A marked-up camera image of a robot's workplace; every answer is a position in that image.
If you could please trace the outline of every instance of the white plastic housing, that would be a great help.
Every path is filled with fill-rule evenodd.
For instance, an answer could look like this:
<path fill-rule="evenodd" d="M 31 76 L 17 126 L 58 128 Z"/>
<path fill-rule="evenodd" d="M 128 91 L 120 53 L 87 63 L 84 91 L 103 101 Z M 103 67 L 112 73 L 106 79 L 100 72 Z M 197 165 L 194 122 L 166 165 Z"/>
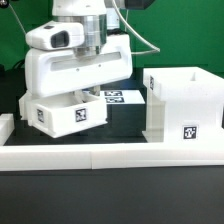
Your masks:
<path fill-rule="evenodd" d="M 68 45 L 65 47 L 54 48 L 51 44 L 51 38 L 60 32 L 66 32 L 68 34 Z M 29 46 L 41 50 L 57 50 L 77 47 L 84 42 L 84 28 L 80 23 L 60 23 L 51 21 L 28 32 L 26 35 L 26 42 Z"/>
<path fill-rule="evenodd" d="M 95 16 L 106 14 L 104 0 L 54 0 L 53 16 Z"/>
<path fill-rule="evenodd" d="M 26 84 L 37 97 L 47 97 L 127 79 L 132 74 L 129 36 L 110 36 L 94 57 L 76 58 L 72 49 L 26 55 Z"/>
<path fill-rule="evenodd" d="M 149 142 L 224 138 L 224 80 L 197 67 L 144 69 Z"/>

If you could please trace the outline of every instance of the black panel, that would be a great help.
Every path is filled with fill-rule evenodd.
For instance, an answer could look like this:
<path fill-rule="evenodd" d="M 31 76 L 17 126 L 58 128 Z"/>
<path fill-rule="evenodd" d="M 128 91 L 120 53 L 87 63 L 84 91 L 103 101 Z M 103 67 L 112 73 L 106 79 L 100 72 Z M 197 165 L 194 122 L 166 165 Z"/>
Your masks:
<path fill-rule="evenodd" d="M 0 173 L 1 224 L 223 224 L 224 167 Z"/>
<path fill-rule="evenodd" d="M 146 9 L 155 0 L 125 0 L 125 7 L 127 9 Z"/>
<path fill-rule="evenodd" d="M 224 108 L 223 108 L 223 115 L 222 115 L 222 128 L 224 129 Z"/>
<path fill-rule="evenodd" d="M 57 33 L 51 37 L 51 46 L 53 48 L 67 47 L 68 44 L 69 44 L 69 36 L 68 33 L 65 31 Z"/>

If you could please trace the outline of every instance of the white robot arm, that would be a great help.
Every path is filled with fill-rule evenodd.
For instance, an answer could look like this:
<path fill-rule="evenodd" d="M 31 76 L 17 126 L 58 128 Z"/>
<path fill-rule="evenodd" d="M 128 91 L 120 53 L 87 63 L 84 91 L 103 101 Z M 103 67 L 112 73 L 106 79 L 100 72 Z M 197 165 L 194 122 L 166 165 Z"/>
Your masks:
<path fill-rule="evenodd" d="M 153 1 L 116 3 L 144 9 Z M 129 36 L 107 36 L 106 7 L 109 0 L 54 0 L 54 21 L 27 34 L 31 49 L 20 111 L 29 125 L 59 137 L 106 123 L 105 100 L 81 90 L 132 74 Z"/>

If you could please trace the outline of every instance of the white box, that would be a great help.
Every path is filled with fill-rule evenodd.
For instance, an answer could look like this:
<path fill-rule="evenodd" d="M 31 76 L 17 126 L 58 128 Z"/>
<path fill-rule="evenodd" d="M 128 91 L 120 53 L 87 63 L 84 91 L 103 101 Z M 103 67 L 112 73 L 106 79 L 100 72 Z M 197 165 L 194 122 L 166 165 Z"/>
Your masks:
<path fill-rule="evenodd" d="M 72 93 L 27 102 L 28 124 L 53 138 L 107 123 L 105 99 L 83 93 L 77 103 Z"/>
<path fill-rule="evenodd" d="M 149 142 L 223 139 L 224 80 L 197 67 L 144 69 Z"/>

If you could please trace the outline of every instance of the white base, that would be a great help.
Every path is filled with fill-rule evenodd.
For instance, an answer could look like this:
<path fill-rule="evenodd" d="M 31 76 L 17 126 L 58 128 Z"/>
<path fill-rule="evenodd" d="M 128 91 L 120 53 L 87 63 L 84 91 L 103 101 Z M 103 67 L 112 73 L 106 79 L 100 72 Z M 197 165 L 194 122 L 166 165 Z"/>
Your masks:
<path fill-rule="evenodd" d="M 224 165 L 224 141 L 0 147 L 0 171 Z"/>

